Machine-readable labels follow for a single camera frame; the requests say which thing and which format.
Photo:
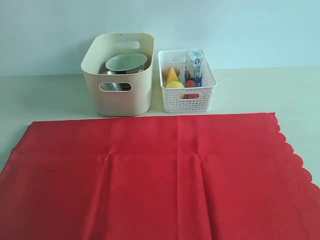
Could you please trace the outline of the white perforated plastic basket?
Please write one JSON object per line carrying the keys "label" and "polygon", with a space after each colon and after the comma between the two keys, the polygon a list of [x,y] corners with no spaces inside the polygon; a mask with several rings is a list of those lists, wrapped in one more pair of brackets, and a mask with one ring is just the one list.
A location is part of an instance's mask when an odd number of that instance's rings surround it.
{"label": "white perforated plastic basket", "polygon": [[[209,110],[217,81],[208,64],[204,60],[202,85],[200,87],[166,88],[166,78],[162,69],[176,67],[180,70],[178,80],[185,85],[186,55],[188,50],[161,50],[158,52],[158,66],[160,71],[159,83],[162,90],[163,107],[166,113],[196,113]],[[187,99],[186,94],[199,94],[196,99]]]}

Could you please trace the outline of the brown egg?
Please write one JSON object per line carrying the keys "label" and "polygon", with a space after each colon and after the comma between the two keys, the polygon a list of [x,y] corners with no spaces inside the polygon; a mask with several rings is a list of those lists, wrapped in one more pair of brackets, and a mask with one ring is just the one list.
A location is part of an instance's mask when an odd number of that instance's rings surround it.
{"label": "brown egg", "polygon": [[168,67],[163,68],[162,71],[161,71],[161,73],[163,74],[163,76],[164,76],[165,78],[168,77],[171,68],[174,69],[174,71],[175,71],[175,73],[176,73],[177,76],[180,75],[180,70],[179,70],[177,67],[168,66]]}

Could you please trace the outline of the yellow lemon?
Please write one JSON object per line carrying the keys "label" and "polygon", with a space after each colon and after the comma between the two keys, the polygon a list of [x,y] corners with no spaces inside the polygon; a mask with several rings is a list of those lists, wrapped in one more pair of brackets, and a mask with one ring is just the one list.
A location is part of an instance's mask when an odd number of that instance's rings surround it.
{"label": "yellow lemon", "polygon": [[166,88],[168,89],[181,89],[185,86],[180,81],[170,81],[166,84]]}

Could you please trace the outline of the stainless steel cup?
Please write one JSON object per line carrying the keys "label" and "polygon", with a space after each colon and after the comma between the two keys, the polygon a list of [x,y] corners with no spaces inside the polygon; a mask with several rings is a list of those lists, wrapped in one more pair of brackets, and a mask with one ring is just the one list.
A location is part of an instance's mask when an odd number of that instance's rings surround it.
{"label": "stainless steel cup", "polygon": [[[108,70],[101,73],[102,75],[125,75],[126,71]],[[132,89],[132,85],[126,82],[102,82],[99,88],[104,92],[127,92]]]}

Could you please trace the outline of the yellow cheese wedge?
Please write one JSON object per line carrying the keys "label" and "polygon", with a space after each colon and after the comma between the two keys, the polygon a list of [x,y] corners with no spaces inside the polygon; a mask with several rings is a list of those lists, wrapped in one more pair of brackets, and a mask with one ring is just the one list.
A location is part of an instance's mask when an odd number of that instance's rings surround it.
{"label": "yellow cheese wedge", "polygon": [[169,72],[167,74],[167,77],[166,77],[166,85],[168,85],[169,83],[171,82],[178,82],[179,79],[178,79],[178,75],[175,71],[175,68],[174,67],[171,67],[169,69]]}

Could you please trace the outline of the small milk carton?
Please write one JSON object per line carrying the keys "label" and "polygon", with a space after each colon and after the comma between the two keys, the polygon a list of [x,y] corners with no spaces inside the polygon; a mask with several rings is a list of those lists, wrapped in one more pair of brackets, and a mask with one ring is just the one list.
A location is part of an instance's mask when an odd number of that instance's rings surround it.
{"label": "small milk carton", "polygon": [[199,51],[189,51],[185,59],[185,81],[192,80],[195,87],[202,86],[205,56]]}

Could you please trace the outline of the orange carrot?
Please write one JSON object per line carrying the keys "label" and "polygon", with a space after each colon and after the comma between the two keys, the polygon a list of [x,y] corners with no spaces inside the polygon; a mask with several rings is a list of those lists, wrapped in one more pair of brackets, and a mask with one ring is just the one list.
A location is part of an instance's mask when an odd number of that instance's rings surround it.
{"label": "orange carrot", "polygon": [[185,87],[186,88],[194,88],[196,85],[195,85],[195,82],[193,80],[188,80],[185,84]]}

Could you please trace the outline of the red table cloth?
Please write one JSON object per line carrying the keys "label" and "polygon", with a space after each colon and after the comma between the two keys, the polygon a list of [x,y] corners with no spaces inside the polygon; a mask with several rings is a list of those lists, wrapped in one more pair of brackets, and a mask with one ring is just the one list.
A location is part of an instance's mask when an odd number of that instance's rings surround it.
{"label": "red table cloth", "polygon": [[320,189],[274,113],[35,121],[3,240],[317,240]]}

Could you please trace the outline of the pale green ceramic bowl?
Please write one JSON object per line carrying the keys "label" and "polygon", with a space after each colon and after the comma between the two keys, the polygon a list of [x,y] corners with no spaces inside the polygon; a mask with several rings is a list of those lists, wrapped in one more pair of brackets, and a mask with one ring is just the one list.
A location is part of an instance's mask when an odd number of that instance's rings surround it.
{"label": "pale green ceramic bowl", "polygon": [[145,70],[148,57],[143,53],[123,53],[106,61],[105,67],[116,74],[136,74]]}

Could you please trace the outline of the cream plastic bin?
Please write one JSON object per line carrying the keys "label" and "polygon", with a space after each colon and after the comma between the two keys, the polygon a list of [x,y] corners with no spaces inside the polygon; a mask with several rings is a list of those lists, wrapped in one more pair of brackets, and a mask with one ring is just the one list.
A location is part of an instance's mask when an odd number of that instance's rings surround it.
{"label": "cream plastic bin", "polygon": [[[148,111],[152,98],[155,39],[147,33],[105,33],[94,39],[81,69],[98,112],[104,116],[138,116]],[[126,53],[141,53],[148,60],[142,72],[104,75],[106,61]],[[129,91],[102,91],[101,83],[129,83]]]}

